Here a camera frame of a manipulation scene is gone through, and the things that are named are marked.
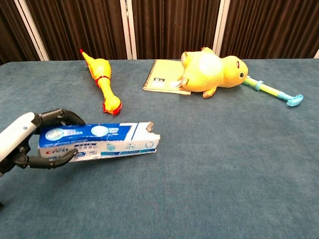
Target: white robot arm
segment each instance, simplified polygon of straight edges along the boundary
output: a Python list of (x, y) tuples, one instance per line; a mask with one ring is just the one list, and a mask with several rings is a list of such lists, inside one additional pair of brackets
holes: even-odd
[(39, 134), (44, 127), (77, 124), (85, 122), (75, 113), (57, 109), (42, 114), (26, 113), (16, 119), (0, 133), (0, 177), (14, 166), (21, 168), (56, 168), (68, 163), (78, 152), (73, 149), (58, 159), (27, 156), (30, 151), (28, 144), (33, 134)]

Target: stuffed duck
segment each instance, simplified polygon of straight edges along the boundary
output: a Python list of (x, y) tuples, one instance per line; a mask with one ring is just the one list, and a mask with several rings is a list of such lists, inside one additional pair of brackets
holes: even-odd
[(211, 97), (217, 87), (234, 87), (244, 82), (248, 68), (236, 56), (219, 58), (203, 47), (201, 51), (184, 52), (181, 56), (184, 73), (176, 83), (188, 91), (203, 92), (204, 98)]

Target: brown curtain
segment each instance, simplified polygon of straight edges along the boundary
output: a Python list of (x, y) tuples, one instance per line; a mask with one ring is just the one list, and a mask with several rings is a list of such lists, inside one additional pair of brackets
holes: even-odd
[(26, 0), (50, 60), (127, 59), (119, 0)]
[(132, 0), (138, 59), (179, 59), (212, 47), (219, 0)]
[(14, 1), (1, 1), (0, 19), (0, 65), (40, 60)]
[(313, 58), (319, 49), (319, 0), (230, 1), (221, 57)]

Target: blue and white box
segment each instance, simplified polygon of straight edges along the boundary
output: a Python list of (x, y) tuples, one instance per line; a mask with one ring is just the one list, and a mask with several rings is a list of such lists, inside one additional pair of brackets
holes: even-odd
[(160, 135), (152, 129), (152, 122), (49, 127), (40, 134), (38, 153), (44, 158), (58, 158), (77, 148), (70, 162), (155, 153)]

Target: toy stick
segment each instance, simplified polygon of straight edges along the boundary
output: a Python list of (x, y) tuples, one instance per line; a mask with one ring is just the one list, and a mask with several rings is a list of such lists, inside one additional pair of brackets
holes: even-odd
[(282, 91), (278, 91), (274, 88), (271, 88), (269, 86), (264, 85), (263, 81), (256, 81), (253, 78), (251, 78), (250, 76), (247, 76), (246, 79), (243, 82), (244, 85), (249, 85), (253, 88), (255, 88), (255, 90), (259, 91), (262, 90), (264, 92), (267, 92), (268, 94), (271, 94), (273, 96), (278, 97), (279, 99), (283, 99), (285, 101), (287, 101), (287, 105), (288, 106), (297, 106), (300, 104), (300, 102), (303, 100), (303, 96), (302, 95), (297, 95), (297, 96), (290, 96), (287, 95), (286, 93), (282, 92)]
[(80, 49), (80, 52), (89, 67), (95, 84), (102, 90), (104, 96), (104, 102), (102, 104), (103, 112), (116, 115), (120, 112), (122, 103), (120, 99), (113, 94), (111, 89), (112, 70), (109, 61), (101, 58), (94, 59), (88, 56), (82, 49)]

